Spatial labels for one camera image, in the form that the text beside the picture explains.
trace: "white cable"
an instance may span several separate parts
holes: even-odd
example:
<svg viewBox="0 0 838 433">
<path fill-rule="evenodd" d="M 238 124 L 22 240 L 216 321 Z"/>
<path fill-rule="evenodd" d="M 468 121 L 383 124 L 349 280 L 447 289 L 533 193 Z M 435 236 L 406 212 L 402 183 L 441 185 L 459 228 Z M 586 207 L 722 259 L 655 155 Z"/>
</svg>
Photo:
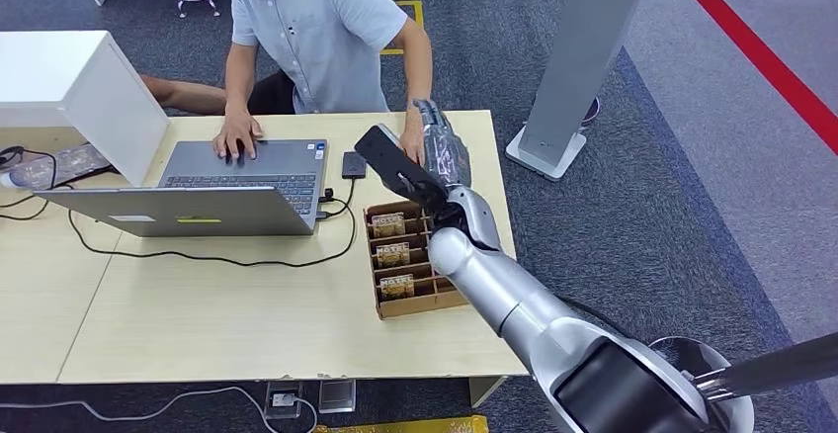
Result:
<svg viewBox="0 0 838 433">
<path fill-rule="evenodd" d="M 309 403 L 308 400 L 306 400 L 305 398 L 295 396 L 293 399 L 305 403 L 306 405 L 308 405 L 308 408 L 311 408 L 311 413 L 314 414 L 314 424 L 311 426 L 311 429 L 307 431 L 307 433 L 314 433 L 314 430 L 317 429 L 317 409 L 314 408 L 314 405 Z"/>
<path fill-rule="evenodd" d="M 223 389 L 215 389 L 215 390 L 187 391 L 187 392 L 181 393 L 178 396 L 172 398 L 168 403 L 166 403 L 166 406 L 164 406 L 163 408 L 160 408 L 159 410 L 155 411 L 154 413 L 150 413 L 148 415 L 141 415 L 141 416 L 124 416 L 124 417 L 114 417 L 114 418 L 108 417 L 108 416 L 105 416 L 105 415 L 99 413 L 98 411 L 93 409 L 93 407 L 90 406 L 90 404 L 88 404 L 86 401 L 82 401 L 82 400 L 71 400 L 71 401 L 61 401 L 61 402 L 58 402 L 58 403 L 42 403 L 42 404 L 0 403 L 0 408 L 15 408 L 15 409 L 23 409 L 23 410 L 32 410 L 32 409 L 39 409 L 39 408 L 56 408 L 56 407 L 60 407 L 60 406 L 81 405 L 81 406 L 85 407 L 85 409 L 87 409 L 87 411 L 89 411 L 91 415 L 95 416 L 96 418 L 99 418 L 102 421 L 142 421 L 142 420 L 148 420 L 148 419 L 154 418 L 155 416 L 159 415 L 160 413 L 163 413 L 164 411 L 166 411 L 167 408 L 172 406 L 172 404 L 174 404 L 176 401 L 178 401 L 181 398 L 185 398 L 187 396 L 209 395 L 209 394 L 213 394 L 213 393 L 221 393 L 223 391 L 231 391 L 231 390 L 235 390 L 235 391 L 238 391 L 238 392 L 242 393 L 244 396 L 247 397 L 248 400 L 250 400 L 251 403 L 253 403 L 253 406 L 255 406 L 256 410 L 259 411 L 259 417 L 262 418 L 262 423 L 265 424 L 265 428 L 267 428 L 268 431 L 270 431 L 271 433 L 279 433 L 277 430 L 272 428 L 271 425 L 268 424 L 268 419 L 265 418 L 265 413 L 262 411 L 262 407 L 259 406 L 259 403 L 255 399 L 253 399 L 252 396 L 250 396 L 250 393 L 246 392 L 245 390 L 243 390 L 242 388 L 239 388 L 239 387 L 225 387 Z M 302 403 L 305 403 L 306 405 L 308 405 L 309 408 L 311 408 L 311 412 L 314 413 L 314 426 L 312 426 L 311 429 L 308 430 L 308 433 L 312 433 L 314 431 L 314 429 L 317 427 L 317 410 L 314 409 L 314 405 L 312 405 L 311 403 L 309 403 L 307 400 L 305 400 L 303 398 L 298 398 L 298 397 L 295 396 L 293 399 L 296 400 L 296 401 L 300 401 Z"/>
</svg>

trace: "desk leg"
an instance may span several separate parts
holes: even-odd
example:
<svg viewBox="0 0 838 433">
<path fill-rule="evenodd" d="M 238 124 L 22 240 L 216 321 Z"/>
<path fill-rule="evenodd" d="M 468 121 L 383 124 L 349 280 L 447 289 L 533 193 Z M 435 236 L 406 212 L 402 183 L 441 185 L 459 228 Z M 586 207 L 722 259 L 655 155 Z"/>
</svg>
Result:
<svg viewBox="0 0 838 433">
<path fill-rule="evenodd" d="M 506 381 L 506 376 L 469 377 L 468 390 L 471 392 L 471 407 L 478 408 L 481 406 L 504 381 Z"/>
</svg>

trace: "cardboard divider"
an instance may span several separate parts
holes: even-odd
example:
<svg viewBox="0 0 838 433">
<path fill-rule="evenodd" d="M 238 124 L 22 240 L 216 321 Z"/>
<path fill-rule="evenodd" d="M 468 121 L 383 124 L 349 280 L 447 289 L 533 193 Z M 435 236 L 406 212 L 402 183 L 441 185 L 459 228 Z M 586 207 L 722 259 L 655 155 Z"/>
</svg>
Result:
<svg viewBox="0 0 838 433">
<path fill-rule="evenodd" d="M 401 302 L 404 300 L 414 300 L 419 297 L 428 297 L 434 294 L 434 281 L 433 280 L 413 280 L 413 298 L 402 298 L 401 300 L 390 300 L 389 302 L 382 303 L 390 303 L 390 302 Z M 376 295 L 379 299 L 382 299 L 381 295 L 381 287 L 376 287 Z"/>
<path fill-rule="evenodd" d="M 389 245 L 392 243 L 407 242 L 410 249 L 417 248 L 425 249 L 428 246 L 428 237 L 425 233 L 406 233 L 404 235 L 395 235 L 393 237 L 370 239 L 370 254 L 375 256 L 376 249 L 382 245 Z"/>
<path fill-rule="evenodd" d="M 404 214 L 404 235 L 374 238 L 372 217 L 395 213 Z M 431 267 L 428 261 L 428 242 L 434 224 L 417 204 L 404 201 L 373 206 L 364 210 L 364 219 L 370 247 L 370 266 L 373 271 L 373 290 L 376 294 L 378 317 L 385 319 L 468 303 L 451 282 L 435 273 Z M 376 250 L 382 245 L 402 242 L 407 242 L 410 247 L 410 264 L 381 268 L 376 257 Z M 381 279 L 408 274 L 413 276 L 414 296 L 384 301 L 381 296 Z"/>
<path fill-rule="evenodd" d="M 421 218 L 406 218 L 404 220 L 404 234 L 409 235 L 412 233 L 422 233 L 425 231 L 425 223 L 424 220 Z M 373 225 L 371 223 L 367 224 L 367 237 L 370 240 L 376 239 L 373 236 Z"/>
<path fill-rule="evenodd" d="M 413 280 L 421 280 L 423 278 L 432 278 L 434 271 L 431 270 L 430 263 L 373 270 L 373 280 L 376 282 L 376 286 L 380 285 L 382 278 L 397 277 L 399 275 L 413 275 Z"/>
<path fill-rule="evenodd" d="M 445 277 L 434 279 L 434 289 L 437 293 L 455 292 L 457 290 Z"/>
<path fill-rule="evenodd" d="M 419 263 L 428 263 L 428 252 L 424 248 L 413 248 L 410 250 L 410 263 L 408 265 L 416 265 Z M 388 270 L 392 268 L 404 268 L 401 267 L 381 267 L 378 264 L 378 257 L 373 253 L 373 270 Z"/>
</svg>

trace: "laptop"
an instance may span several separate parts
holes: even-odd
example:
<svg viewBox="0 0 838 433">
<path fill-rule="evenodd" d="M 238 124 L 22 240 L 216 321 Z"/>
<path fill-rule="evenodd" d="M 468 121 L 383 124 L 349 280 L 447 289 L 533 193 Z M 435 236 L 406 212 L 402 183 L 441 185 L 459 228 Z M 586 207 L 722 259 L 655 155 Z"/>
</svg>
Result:
<svg viewBox="0 0 838 433">
<path fill-rule="evenodd" d="M 262 140 L 256 159 L 180 141 L 157 188 L 34 191 L 142 237 L 311 235 L 323 191 L 323 139 Z"/>
</svg>

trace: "red stripe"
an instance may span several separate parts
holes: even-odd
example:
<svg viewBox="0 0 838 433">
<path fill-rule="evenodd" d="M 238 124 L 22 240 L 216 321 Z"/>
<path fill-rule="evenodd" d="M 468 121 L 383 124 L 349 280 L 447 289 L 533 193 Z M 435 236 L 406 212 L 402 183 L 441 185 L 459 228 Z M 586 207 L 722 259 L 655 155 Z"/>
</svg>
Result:
<svg viewBox="0 0 838 433">
<path fill-rule="evenodd" d="M 780 95 L 838 154 L 838 117 L 754 33 L 724 0 L 697 0 Z"/>
</svg>

